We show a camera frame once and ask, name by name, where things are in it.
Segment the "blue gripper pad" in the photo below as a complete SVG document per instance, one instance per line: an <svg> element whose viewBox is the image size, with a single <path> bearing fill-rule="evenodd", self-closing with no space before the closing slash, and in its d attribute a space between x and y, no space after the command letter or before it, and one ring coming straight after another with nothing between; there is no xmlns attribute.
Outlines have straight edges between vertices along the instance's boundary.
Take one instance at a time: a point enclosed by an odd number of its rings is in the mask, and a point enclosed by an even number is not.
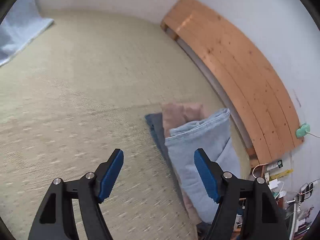
<svg viewBox="0 0 320 240"><path fill-rule="evenodd" d="M201 177L202 183L205 190L210 198L212 198L216 203L220 201L220 195L218 194L218 185L214 176L211 174L207 164L202 158L198 150L195 151L194 155L195 165L198 173Z"/></svg>
<svg viewBox="0 0 320 240"><path fill-rule="evenodd" d="M108 169L103 179L101 180L100 193L98 195L98 199L101 202L103 202L106 198L110 196L112 188L122 168L123 159L124 159L123 151L119 150L117 156L111 163L110 168Z"/></svg>

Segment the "light blue towel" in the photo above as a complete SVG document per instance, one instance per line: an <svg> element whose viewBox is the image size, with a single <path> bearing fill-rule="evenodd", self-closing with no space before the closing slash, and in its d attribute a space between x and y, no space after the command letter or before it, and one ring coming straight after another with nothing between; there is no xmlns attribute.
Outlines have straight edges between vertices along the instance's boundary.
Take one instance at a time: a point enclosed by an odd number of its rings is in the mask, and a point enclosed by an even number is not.
<svg viewBox="0 0 320 240"><path fill-rule="evenodd" d="M39 15L35 0L17 0L0 25L0 66L52 23L52 19Z"/></svg>
<svg viewBox="0 0 320 240"><path fill-rule="evenodd" d="M240 163L230 138L229 116L229 109L221 109L207 119L171 129L171 136L165 139L181 187L206 223L212 223L218 204L207 195L194 163L194 152L203 148L210 160L217 162L223 171L230 171L240 178Z"/></svg>

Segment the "power adapter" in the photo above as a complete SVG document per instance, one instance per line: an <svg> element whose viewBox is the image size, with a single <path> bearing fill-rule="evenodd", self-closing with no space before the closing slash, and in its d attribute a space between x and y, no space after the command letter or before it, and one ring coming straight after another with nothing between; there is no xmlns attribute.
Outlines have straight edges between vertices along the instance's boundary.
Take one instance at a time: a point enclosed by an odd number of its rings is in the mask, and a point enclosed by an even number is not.
<svg viewBox="0 0 320 240"><path fill-rule="evenodd" d="M304 123L296 130L297 138L301 138L307 135L307 132L310 132L310 124Z"/></svg>
<svg viewBox="0 0 320 240"><path fill-rule="evenodd" d="M302 195L300 195L300 202L302 203L305 199L306 194L304 194L305 192L309 191L309 184L306 186L306 188L304 190L302 190Z"/></svg>

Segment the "wooden plank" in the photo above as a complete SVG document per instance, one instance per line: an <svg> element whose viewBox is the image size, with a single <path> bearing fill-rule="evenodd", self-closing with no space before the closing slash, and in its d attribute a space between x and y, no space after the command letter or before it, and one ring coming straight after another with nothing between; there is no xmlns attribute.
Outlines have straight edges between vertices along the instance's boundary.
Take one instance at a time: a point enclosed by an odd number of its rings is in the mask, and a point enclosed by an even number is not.
<svg viewBox="0 0 320 240"><path fill-rule="evenodd" d="M207 52L206 47L202 45L201 41L199 41L196 36L185 28L179 28L181 25L180 23L175 22L170 17L165 18L165 23L171 29L175 30L178 35L193 49L193 51L202 59L223 86L241 116L241 119L250 135L253 146L256 149L259 161L262 163L271 162L272 158L259 123L257 122L248 101L241 93L241 90L236 85L230 74L225 70L216 57Z"/></svg>
<svg viewBox="0 0 320 240"><path fill-rule="evenodd" d="M257 157L256 151L254 150L253 147L246 148L246 151L247 151L247 154L248 154L249 158Z"/></svg>
<svg viewBox="0 0 320 240"><path fill-rule="evenodd" d="M167 24L165 24L164 21L161 22L160 27L161 27L161 29L163 29L164 31L166 31L167 28L168 28Z"/></svg>
<svg viewBox="0 0 320 240"><path fill-rule="evenodd" d="M171 38L171 39L173 39L174 41L176 41L178 38L179 38L179 36L177 35L177 33L175 33L173 30L171 30L171 29L168 29L167 30L167 35Z"/></svg>
<svg viewBox="0 0 320 240"><path fill-rule="evenodd" d="M200 69L202 74L206 77L208 82L211 84L212 88L218 94L223 104L230 109L231 117L235 122L235 125L243 139L245 147L253 149L251 138L241 120L241 117L239 116L235 106L233 105L232 101L228 97L227 93L225 92L224 88L219 83L217 78L212 74L210 69L203 63L202 59L198 57L198 55L190 48L188 44L185 43L183 39L177 39L177 43L185 51L185 53L191 58L191 60L196 64L196 66Z"/></svg>
<svg viewBox="0 0 320 240"><path fill-rule="evenodd" d="M205 22L206 19L195 12L193 12L192 15L194 17L190 18L188 23L184 25L183 29L187 29L190 33L196 36L206 47L207 53L215 56L220 61L222 66L227 70L227 72L232 76L244 97L247 99L258 120L260 128L268 144L272 159L278 159L284 153L283 145L276 132L276 128L270 117L268 108L263 101L263 97L256 89L254 79L245 73L245 71L235 61L233 55L230 54L230 52L219 43L219 41L210 36L208 33L208 30L211 30L210 27L204 26L204 23L200 25L195 22L195 19L201 22Z"/></svg>
<svg viewBox="0 0 320 240"><path fill-rule="evenodd" d="M166 24L168 20L177 35L187 31L198 39L204 50L198 56L203 61L208 57L220 64L234 80L255 115L272 160L302 143L295 136L299 119L287 90L268 60L239 29L197 0L180 0L164 18Z"/></svg>
<svg viewBox="0 0 320 240"><path fill-rule="evenodd" d="M267 172L267 165L263 165L261 168L260 177L264 178L264 175L266 174L266 172Z"/></svg>
<svg viewBox="0 0 320 240"><path fill-rule="evenodd" d="M298 139L295 136L295 131L299 127L297 113L282 81L265 56L239 29L207 6L196 0L180 0L175 7L180 11L183 8L178 5L184 5L184 8L203 13L212 22L220 22L223 29L221 43L235 55L237 61L245 65L249 72L257 77L255 78L257 87L264 96L276 131L283 142L284 151L300 145L303 138Z"/></svg>
<svg viewBox="0 0 320 240"><path fill-rule="evenodd" d="M250 167L253 169L255 166L262 164L259 162L259 160L257 158L252 158L249 160L250 162Z"/></svg>

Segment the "metal screw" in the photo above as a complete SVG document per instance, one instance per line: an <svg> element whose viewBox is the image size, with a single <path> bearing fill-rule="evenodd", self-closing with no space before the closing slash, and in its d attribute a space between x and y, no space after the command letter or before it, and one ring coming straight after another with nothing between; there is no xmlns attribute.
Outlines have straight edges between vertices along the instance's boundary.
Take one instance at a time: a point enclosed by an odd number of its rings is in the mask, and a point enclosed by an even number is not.
<svg viewBox="0 0 320 240"><path fill-rule="evenodd" d="M58 185L58 184L60 184L60 182L61 182L60 178L56 178L56 179L53 180L53 184L54 185Z"/></svg>
<svg viewBox="0 0 320 240"><path fill-rule="evenodd" d="M264 183L264 178L261 178L261 177L257 178L257 182L260 183L260 184L263 184Z"/></svg>
<svg viewBox="0 0 320 240"><path fill-rule="evenodd" d="M85 175L85 177L86 177L87 179L92 179L92 178L94 177L94 173L93 173L93 172L88 172L88 173Z"/></svg>
<svg viewBox="0 0 320 240"><path fill-rule="evenodd" d="M225 177L226 179L230 179L232 177L232 174L228 171L223 173L223 177Z"/></svg>

